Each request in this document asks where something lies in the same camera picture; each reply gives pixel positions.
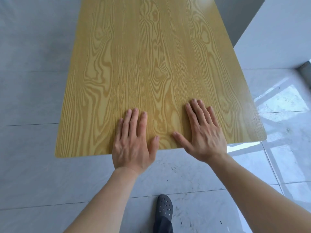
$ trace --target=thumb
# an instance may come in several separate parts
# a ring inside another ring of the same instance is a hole
[[[192,144],[183,135],[181,135],[179,132],[173,132],[173,137],[188,154],[191,153]]]
[[[159,149],[159,137],[158,136],[155,136],[149,147],[148,147],[148,151],[149,151],[149,157],[152,161],[154,161],[156,159],[156,152],[158,151]]]

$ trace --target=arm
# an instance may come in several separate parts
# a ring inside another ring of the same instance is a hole
[[[159,137],[146,142],[147,113],[137,129],[138,109],[128,110],[120,119],[112,150],[115,171],[64,233],[119,232],[127,200],[139,174],[155,160]]]
[[[186,105],[192,143],[173,136],[196,159],[206,162],[227,188],[253,232],[311,232],[311,213],[291,202],[240,166],[227,154],[227,143],[211,107]]]

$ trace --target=floor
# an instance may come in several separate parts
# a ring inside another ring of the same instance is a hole
[[[0,231],[62,232],[106,183],[111,156],[56,159],[79,0],[0,0]],[[243,167],[311,211],[311,93],[294,70],[243,70],[268,133],[231,144]],[[121,232],[151,232],[157,195],[176,232],[251,232],[223,184],[182,149],[159,151]]]

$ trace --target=wood grain pattern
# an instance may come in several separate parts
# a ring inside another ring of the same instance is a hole
[[[111,153],[127,109],[148,112],[147,139],[191,139],[184,105],[212,105],[228,143],[266,139],[213,0],[82,0],[57,157]]]

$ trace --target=foot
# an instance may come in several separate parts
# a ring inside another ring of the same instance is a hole
[[[172,205],[172,201],[169,199],[167,195],[161,194],[158,196],[155,209],[156,209],[155,211],[156,221],[162,216],[172,221],[173,205]]]

